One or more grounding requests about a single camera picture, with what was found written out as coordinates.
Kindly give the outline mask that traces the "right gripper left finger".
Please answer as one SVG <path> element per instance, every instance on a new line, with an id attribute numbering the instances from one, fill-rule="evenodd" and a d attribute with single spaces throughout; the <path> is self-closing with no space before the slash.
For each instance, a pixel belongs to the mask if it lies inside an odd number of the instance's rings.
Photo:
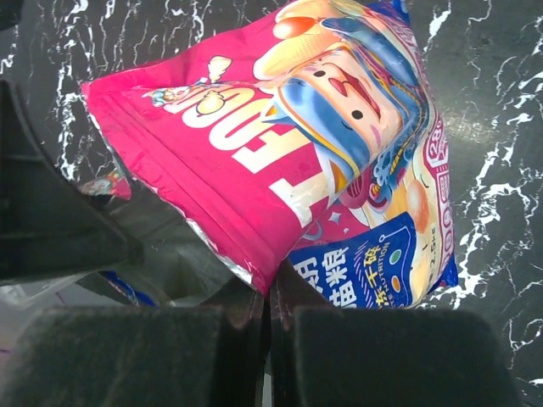
<path id="1" fill-rule="evenodd" d="M 1 376 L 4 406 L 257 406 L 265 303 L 58 307 L 25 329 Z"/>

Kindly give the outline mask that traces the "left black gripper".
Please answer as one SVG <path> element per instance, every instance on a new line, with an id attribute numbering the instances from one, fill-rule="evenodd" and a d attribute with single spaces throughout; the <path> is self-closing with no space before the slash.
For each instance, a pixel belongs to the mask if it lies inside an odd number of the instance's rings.
<path id="1" fill-rule="evenodd" d="M 6 1 L 1 5 L 1 279 L 120 270 L 141 243 L 107 196 L 79 185 L 114 157 L 92 124 L 81 85 L 122 66 L 133 1 Z"/>

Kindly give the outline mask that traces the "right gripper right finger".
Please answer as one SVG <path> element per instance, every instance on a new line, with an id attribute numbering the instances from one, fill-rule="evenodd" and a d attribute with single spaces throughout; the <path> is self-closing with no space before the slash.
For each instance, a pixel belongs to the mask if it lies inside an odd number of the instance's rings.
<path id="1" fill-rule="evenodd" d="M 518 406 L 490 326 L 454 310 L 339 309 L 293 270 L 270 290 L 276 406 Z"/>

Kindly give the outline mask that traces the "pink pet food bag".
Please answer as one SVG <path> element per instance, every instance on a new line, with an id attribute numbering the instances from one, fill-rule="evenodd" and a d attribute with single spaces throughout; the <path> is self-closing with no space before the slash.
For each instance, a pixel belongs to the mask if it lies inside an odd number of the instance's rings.
<path id="1" fill-rule="evenodd" d="M 458 282 L 448 143 L 402 1 L 292 1 L 85 83 L 123 165 L 266 293 L 289 260 L 340 308 Z"/>

